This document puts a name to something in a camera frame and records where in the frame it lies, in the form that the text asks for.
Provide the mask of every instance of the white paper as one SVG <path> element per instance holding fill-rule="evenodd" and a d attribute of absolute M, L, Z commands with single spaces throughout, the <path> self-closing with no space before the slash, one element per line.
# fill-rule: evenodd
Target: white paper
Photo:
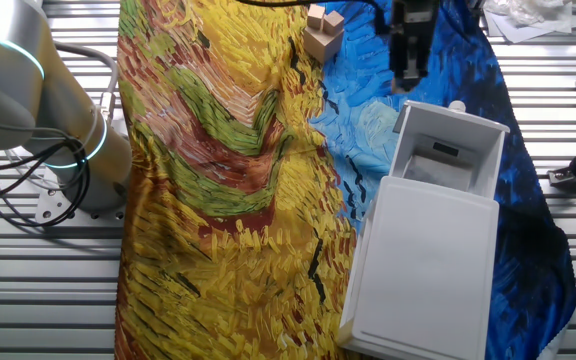
<path fill-rule="evenodd" d="M 490 12 L 486 13 L 487 18 L 490 17 L 495 22 L 501 33 L 504 34 L 504 37 L 513 43 L 522 42 L 552 32 L 552 30 L 537 29 L 531 26 L 518 28 L 508 16 L 497 15 Z"/>
<path fill-rule="evenodd" d="M 488 36 L 490 37 L 503 36 L 501 31 L 497 27 L 495 21 L 490 16 L 488 16 L 488 14 L 489 14 L 488 11 L 484 11 L 484 16 L 486 17 L 486 25 L 488 26 Z"/>
<path fill-rule="evenodd" d="M 572 32 L 572 3 L 558 8 L 543 8 L 544 22 L 536 22 L 531 27 L 570 34 Z"/>

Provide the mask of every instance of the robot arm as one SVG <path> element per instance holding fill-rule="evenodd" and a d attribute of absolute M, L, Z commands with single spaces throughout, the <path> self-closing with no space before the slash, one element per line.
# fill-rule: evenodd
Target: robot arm
<path fill-rule="evenodd" d="M 125 202 L 130 144 L 103 118 L 61 61 L 43 11 L 32 1 L 0 0 L 0 125 L 54 128 L 82 142 L 88 139 L 85 151 L 91 179 L 80 206 L 86 211 L 112 209 Z M 58 142 L 33 136 L 46 135 L 0 128 L 0 150 L 22 145 L 36 154 Z M 66 150 L 46 164 L 62 183 L 76 172 L 72 153 Z"/>
<path fill-rule="evenodd" d="M 428 75 L 438 0 L 394 0 L 390 35 L 390 70 L 394 93 L 409 92 Z"/>

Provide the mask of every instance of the metal bracket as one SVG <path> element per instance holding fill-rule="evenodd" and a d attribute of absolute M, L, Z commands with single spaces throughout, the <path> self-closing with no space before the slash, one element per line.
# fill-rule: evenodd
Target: metal bracket
<path fill-rule="evenodd" d="M 576 176 L 573 175 L 568 167 L 549 170 L 548 181 L 552 187 L 562 191 L 576 193 Z"/>
<path fill-rule="evenodd" d="M 50 170 L 46 169 L 44 179 L 57 181 L 57 176 Z M 35 219 L 37 222 L 45 222 L 55 216 L 63 213 L 69 206 L 70 201 L 61 191 L 42 190 L 39 193 L 39 203 Z M 67 219 L 57 227 L 84 227 L 84 228 L 121 228 L 124 226 L 124 217 L 126 207 L 122 206 L 111 211 L 88 213 L 83 210 L 75 210 L 74 217 Z"/>

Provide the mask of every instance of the black cable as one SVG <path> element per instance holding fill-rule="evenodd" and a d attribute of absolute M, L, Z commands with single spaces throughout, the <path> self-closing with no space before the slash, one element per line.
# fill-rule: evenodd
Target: black cable
<path fill-rule="evenodd" d="M 30 175 L 32 175 L 32 173 L 37 170 L 37 168 L 39 168 L 39 166 L 41 166 L 41 164 L 43 164 L 46 160 L 48 160 L 54 153 L 56 153 L 59 149 L 61 149 L 64 146 L 64 143 L 60 143 L 60 146 L 57 147 L 56 149 L 53 149 L 54 146 L 50 147 L 49 149 L 53 149 L 52 153 L 47 153 L 45 154 L 43 157 L 41 157 L 40 159 L 38 159 L 37 163 L 34 164 L 33 166 L 30 167 L 30 169 L 28 169 L 28 171 L 26 171 L 26 173 L 19 178 L 19 180 L 15 181 L 12 185 L 10 185 L 9 187 L 1 190 L 0 189 L 0 196 L 2 195 L 6 195 L 7 193 L 13 191 L 14 189 L 16 189 L 17 187 L 19 187 L 19 185 L 21 185 L 26 179 L 28 179 L 30 177 Z"/>
<path fill-rule="evenodd" d="M 30 156 L 30 157 L 28 157 L 22 161 L 17 161 L 17 162 L 6 164 L 6 165 L 0 165 L 0 170 L 8 170 L 8 169 L 16 168 L 20 165 L 25 165 L 31 161 L 38 160 L 38 159 L 44 157 L 45 155 L 48 155 L 48 157 L 50 157 L 64 146 L 65 146 L 64 142 L 59 143 L 59 144 L 55 144 L 55 145 L 35 154 L 33 156 Z"/>
<path fill-rule="evenodd" d="M 54 188 L 51 188 L 51 187 L 48 187 L 48 186 L 43 186 L 42 184 L 38 184 L 37 182 L 34 182 L 34 181 L 30 180 L 30 179 L 28 179 L 28 181 L 30 181 L 33 185 L 35 185 L 35 186 L 37 186 L 37 187 L 40 187 L 40 188 L 42 188 L 42 189 L 45 189 L 45 190 L 54 190 L 54 191 L 70 190 L 70 189 L 72 189 L 73 187 L 75 187 L 75 185 L 78 184 L 79 178 L 81 178 L 81 177 L 84 175 L 84 169 L 85 169 L 85 168 L 82 167 L 81 170 L 77 171 L 77 173 L 75 173 L 75 175 L 73 175 L 72 178 L 71 178 L 70 180 L 68 180 L 68 182 L 66 182 L 65 184 L 58 184 L 58 186 L 57 186 L 57 187 L 54 187 Z"/>
<path fill-rule="evenodd" d="M 109 93 L 115 92 L 115 87 L 117 87 L 117 81 L 119 80 L 119 69 L 117 68 L 117 63 L 115 60 L 113 60 L 113 58 L 95 49 L 78 45 L 65 44 L 58 41 L 55 41 L 55 47 L 59 51 L 65 51 L 72 54 L 95 58 L 104 63 L 110 68 L 110 83 L 108 83 L 108 88 L 106 91 Z"/>
<path fill-rule="evenodd" d="M 10 208 L 10 210 L 13 213 L 15 213 L 23 221 L 23 222 L 19 222 L 19 221 L 13 220 L 9 216 L 6 216 L 0 210 L 0 216 L 2 218 L 4 218 L 8 223 L 10 223 L 14 226 L 19 226 L 19 227 L 54 226 L 54 225 L 57 225 L 57 224 L 64 222 L 66 219 L 70 218 L 70 215 L 72 215 L 75 212 L 75 210 L 77 208 L 79 208 L 79 205 L 81 205 L 81 202 L 84 200 L 86 194 L 88 193 L 88 187 L 90 185 L 90 168 L 88 166 L 88 162 L 86 161 L 86 154 L 84 152 L 78 151 L 79 149 L 76 146 L 74 146 L 72 143 L 66 144 L 66 146 L 68 146 L 69 149 L 73 152 L 73 156 L 75 157 L 75 162 L 77 163 L 78 172 L 82 172 L 85 174 L 85 176 L 81 177 L 80 181 L 78 182 L 79 187 L 77 188 L 77 193 L 75 195 L 75 198 L 71 202 L 70 206 L 61 215 L 57 216 L 56 218 L 54 218 L 50 221 L 47 221 L 45 223 L 38 223 L 38 222 L 33 221 L 31 219 L 25 218 L 15 208 L 15 206 L 13 204 L 11 204 L 10 201 L 8 201 L 7 198 L 3 197 L 2 200 L 4 201 L 4 203 L 6 203 L 6 205 Z"/>
<path fill-rule="evenodd" d="M 384 16 L 384 9 L 379 6 L 374 0 L 294 0 L 286 2 L 262 2 L 255 0 L 236 0 L 242 4 L 261 6 L 261 7 L 290 7 L 299 5 L 310 5 L 310 4 L 325 4 L 331 2 L 362 2 L 368 4 L 375 9 L 375 33 L 377 35 L 385 35 L 390 32 L 390 27 L 386 25 L 386 19 Z"/>

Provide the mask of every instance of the yellow patterned cloth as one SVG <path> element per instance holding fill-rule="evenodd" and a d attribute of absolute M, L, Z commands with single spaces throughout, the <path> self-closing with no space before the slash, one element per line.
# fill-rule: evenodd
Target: yellow patterned cloth
<path fill-rule="evenodd" d="M 324 137 L 306 9 L 123 0 L 134 164 L 118 359 L 345 359 L 355 247 Z"/>

